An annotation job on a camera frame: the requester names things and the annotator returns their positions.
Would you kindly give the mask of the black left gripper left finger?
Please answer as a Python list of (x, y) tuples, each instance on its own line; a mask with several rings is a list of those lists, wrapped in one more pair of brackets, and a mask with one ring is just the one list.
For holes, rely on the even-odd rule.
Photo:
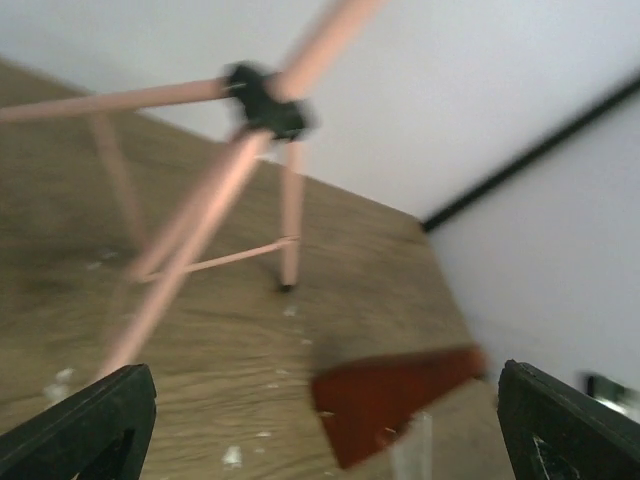
[(1, 435), (3, 479), (138, 479), (156, 419), (146, 364), (126, 365)]

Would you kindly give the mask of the clear plastic metronome cover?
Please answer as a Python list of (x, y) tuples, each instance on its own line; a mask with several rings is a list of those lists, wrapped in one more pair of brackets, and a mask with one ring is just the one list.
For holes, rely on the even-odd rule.
[(432, 450), (432, 417), (421, 411), (390, 450), (393, 479), (431, 480)]

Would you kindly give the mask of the red-brown wooden metronome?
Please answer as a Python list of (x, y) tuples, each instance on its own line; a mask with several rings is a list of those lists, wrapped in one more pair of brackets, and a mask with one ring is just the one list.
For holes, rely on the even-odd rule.
[(417, 412), (486, 371), (477, 345), (388, 354), (324, 370), (310, 393), (337, 466), (349, 470), (393, 446)]

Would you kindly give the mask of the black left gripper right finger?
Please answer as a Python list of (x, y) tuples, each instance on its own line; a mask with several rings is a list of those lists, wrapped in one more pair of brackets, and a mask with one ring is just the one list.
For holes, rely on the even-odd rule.
[(639, 477), (639, 424), (524, 362), (505, 363), (497, 416), (514, 477)]

